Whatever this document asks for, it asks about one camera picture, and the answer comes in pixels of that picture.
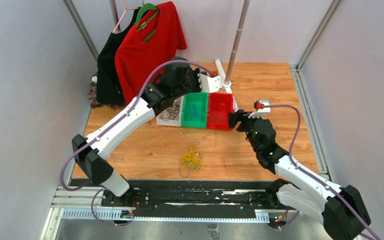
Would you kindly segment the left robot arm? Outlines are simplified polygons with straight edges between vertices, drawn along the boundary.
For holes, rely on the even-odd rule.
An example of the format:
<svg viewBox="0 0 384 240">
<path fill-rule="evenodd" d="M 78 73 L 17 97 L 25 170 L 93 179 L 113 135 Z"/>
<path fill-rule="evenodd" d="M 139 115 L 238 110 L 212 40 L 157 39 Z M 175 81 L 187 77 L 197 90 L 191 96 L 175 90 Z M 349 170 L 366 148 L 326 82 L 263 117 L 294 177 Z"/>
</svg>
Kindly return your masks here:
<svg viewBox="0 0 384 240">
<path fill-rule="evenodd" d="M 107 158 L 130 134 L 170 107 L 174 100 L 204 91 L 204 82 L 199 77 L 202 72 L 208 74 L 210 70 L 183 58 L 158 65 L 120 113 L 86 137 L 77 134 L 72 138 L 73 153 L 65 164 L 74 161 L 90 183 L 114 194 L 120 206 L 129 206 L 133 201 L 132 186 Z"/>
</svg>

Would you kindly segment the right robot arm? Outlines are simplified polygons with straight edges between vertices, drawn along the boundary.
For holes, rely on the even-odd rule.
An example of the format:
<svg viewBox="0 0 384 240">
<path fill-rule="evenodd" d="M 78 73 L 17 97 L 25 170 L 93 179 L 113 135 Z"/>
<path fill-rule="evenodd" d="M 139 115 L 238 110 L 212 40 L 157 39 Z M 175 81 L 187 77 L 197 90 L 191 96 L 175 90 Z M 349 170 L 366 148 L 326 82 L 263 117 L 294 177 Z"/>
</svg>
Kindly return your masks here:
<svg viewBox="0 0 384 240">
<path fill-rule="evenodd" d="M 266 203 L 274 209 L 292 207 L 319 222 L 333 240 L 353 240 L 372 223 L 360 192 L 314 173 L 276 143 L 268 119 L 242 109 L 228 113 L 228 126 L 244 132 L 258 163 L 281 178 L 266 188 Z"/>
</svg>

